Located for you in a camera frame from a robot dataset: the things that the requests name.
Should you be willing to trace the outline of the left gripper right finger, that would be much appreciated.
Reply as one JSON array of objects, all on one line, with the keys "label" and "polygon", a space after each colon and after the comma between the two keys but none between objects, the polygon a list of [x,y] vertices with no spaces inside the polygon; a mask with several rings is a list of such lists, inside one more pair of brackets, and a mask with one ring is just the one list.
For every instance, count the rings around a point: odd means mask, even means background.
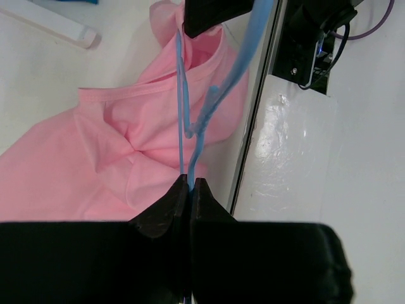
[{"label": "left gripper right finger", "polygon": [[335,231],[305,222],[241,222],[198,179],[191,211],[197,303],[350,303],[352,272]]}]

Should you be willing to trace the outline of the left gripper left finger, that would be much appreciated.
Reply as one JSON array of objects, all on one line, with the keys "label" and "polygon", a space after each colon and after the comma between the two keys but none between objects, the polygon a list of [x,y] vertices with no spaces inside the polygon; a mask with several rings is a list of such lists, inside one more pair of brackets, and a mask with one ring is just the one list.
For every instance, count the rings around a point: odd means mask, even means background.
[{"label": "left gripper left finger", "polygon": [[135,218],[3,222],[2,303],[188,303],[181,175]]}]

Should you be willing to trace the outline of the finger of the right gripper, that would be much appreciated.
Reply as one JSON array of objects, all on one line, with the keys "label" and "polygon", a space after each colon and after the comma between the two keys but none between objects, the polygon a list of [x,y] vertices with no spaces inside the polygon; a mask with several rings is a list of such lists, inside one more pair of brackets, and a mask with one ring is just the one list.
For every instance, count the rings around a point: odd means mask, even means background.
[{"label": "finger of the right gripper", "polygon": [[184,32],[196,38],[203,32],[252,10],[253,0],[185,0]]}]

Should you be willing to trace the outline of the pink t shirt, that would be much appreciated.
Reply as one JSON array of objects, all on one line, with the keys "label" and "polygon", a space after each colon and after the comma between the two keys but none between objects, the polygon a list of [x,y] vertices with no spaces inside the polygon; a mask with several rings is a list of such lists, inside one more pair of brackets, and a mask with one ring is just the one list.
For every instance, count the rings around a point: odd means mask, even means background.
[{"label": "pink t shirt", "polygon": [[191,39],[183,21],[183,5],[153,4],[161,51],[136,83],[81,89],[76,107],[35,124],[1,155],[1,220],[129,220],[169,190],[196,143],[178,132],[177,44],[191,121],[237,56],[221,25]]}]

